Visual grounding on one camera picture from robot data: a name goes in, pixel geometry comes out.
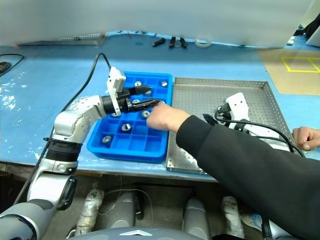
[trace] table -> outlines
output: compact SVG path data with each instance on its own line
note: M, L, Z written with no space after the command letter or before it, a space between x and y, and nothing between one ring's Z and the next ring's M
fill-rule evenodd
M256 48L220 44L198 48L193 43L187 49L169 49L167 44L152 47L156 39L153 34L131 34L129 38L127 34L113 33L102 46L1 47L2 54L17 53L26 58L1 77L0 161L36 163L45 145L43 138L48 137L57 114L87 79L99 52L104 52L111 65L123 71L268 81L290 130L300 126L320 128L320 97L279 94ZM286 48L319 51L305 42L303 37L296 37L295 45ZM6 56L1 61L17 59ZM107 77L108 69L101 60L81 96L104 95ZM78 158L80 171L215 181L211 176L167 171L165 162L150 164L97 158L87 150L88 139ZM306 156L320 160L320 149Z

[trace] black jacket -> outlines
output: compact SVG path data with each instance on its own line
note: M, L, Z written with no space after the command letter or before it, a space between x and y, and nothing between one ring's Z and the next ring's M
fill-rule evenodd
M196 116L181 125L176 143L261 215L293 236L320 240L320 161Z

